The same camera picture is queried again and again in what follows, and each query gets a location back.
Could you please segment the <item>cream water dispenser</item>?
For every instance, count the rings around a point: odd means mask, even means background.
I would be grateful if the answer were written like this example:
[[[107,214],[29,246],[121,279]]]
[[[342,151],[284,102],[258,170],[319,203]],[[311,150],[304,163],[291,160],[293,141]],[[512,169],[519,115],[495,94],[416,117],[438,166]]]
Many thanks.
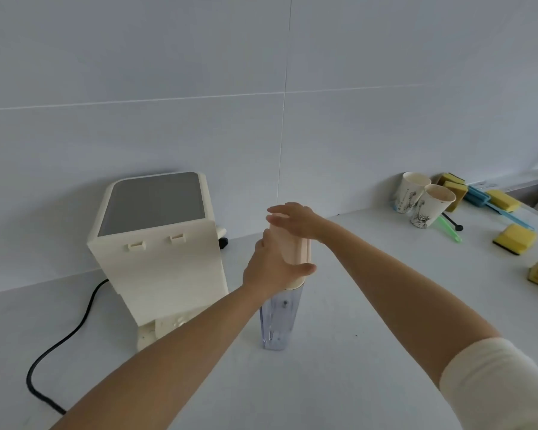
[[[87,246],[137,325],[138,351],[229,293],[203,173],[111,183]]]

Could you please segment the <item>paper cup with plant print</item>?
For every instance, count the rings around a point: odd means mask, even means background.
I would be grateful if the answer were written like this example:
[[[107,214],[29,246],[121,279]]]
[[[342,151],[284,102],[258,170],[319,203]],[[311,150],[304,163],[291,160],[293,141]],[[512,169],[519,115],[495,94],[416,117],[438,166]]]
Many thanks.
[[[409,221],[416,228],[427,229],[455,200],[456,195],[447,187],[427,185]]]
[[[399,214],[405,214],[412,209],[424,193],[426,186],[431,184],[431,178],[422,173],[405,172],[398,189],[394,194],[393,209]]]

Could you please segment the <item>cream sleeve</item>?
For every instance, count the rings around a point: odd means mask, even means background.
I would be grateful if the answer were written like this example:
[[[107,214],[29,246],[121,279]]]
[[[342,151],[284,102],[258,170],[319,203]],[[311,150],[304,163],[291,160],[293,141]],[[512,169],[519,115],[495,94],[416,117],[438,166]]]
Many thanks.
[[[459,352],[439,390],[463,430],[538,430],[538,365],[508,340],[480,340]]]

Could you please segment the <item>person's left forearm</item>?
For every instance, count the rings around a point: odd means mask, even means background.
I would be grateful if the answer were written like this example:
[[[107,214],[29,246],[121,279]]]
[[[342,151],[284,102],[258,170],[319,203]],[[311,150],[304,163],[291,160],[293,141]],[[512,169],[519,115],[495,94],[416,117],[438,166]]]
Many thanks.
[[[167,430],[269,291],[244,283],[123,363],[50,430]]]

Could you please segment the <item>person's left hand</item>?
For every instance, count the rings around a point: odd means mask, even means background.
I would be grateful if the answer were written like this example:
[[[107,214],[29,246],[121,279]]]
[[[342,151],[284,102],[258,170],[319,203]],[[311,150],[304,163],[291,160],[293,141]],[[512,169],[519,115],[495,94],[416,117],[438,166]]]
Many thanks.
[[[257,289],[264,302],[293,285],[283,283],[285,263],[292,264],[283,257],[273,230],[266,229],[263,237],[256,243],[255,251],[245,268],[243,285]]]

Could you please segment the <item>blue handled sponge brush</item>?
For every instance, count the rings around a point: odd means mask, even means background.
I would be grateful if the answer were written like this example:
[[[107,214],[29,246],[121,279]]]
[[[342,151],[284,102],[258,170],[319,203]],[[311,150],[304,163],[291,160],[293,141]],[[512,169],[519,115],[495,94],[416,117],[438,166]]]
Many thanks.
[[[521,207],[520,201],[505,194],[500,190],[489,190],[484,192],[474,186],[467,186],[467,193],[464,200],[478,208],[490,208],[497,214],[508,218],[513,223],[531,231],[534,231],[531,225],[519,219],[513,214],[514,211]]]

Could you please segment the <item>person's right hand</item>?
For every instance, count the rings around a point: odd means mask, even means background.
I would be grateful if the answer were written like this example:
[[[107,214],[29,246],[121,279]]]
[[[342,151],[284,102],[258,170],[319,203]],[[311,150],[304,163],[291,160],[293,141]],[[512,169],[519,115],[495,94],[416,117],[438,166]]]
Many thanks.
[[[295,216],[297,220],[297,227],[295,229],[284,230],[300,238],[323,241],[323,238],[326,236],[328,231],[330,231],[330,228],[333,225],[330,220],[317,215],[308,206],[303,206],[300,203],[297,203],[297,210],[295,212]]]

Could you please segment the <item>person's right forearm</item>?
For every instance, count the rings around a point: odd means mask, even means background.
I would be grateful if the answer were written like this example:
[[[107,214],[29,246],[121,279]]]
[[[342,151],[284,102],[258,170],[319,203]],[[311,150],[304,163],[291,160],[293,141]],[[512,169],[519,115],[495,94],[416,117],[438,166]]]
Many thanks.
[[[461,351],[500,332],[447,289],[321,219],[316,239],[341,263],[394,337],[438,385]]]

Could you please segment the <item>clear bottle with pink lid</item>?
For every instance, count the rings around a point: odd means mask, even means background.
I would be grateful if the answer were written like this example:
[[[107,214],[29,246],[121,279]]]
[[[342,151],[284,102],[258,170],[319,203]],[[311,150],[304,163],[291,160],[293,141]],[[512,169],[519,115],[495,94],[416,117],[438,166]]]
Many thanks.
[[[291,265],[311,262],[311,242],[296,237],[285,229],[270,225],[283,259]],[[260,308],[262,346],[266,350],[282,351],[293,331],[306,277],[301,276],[267,300]]]

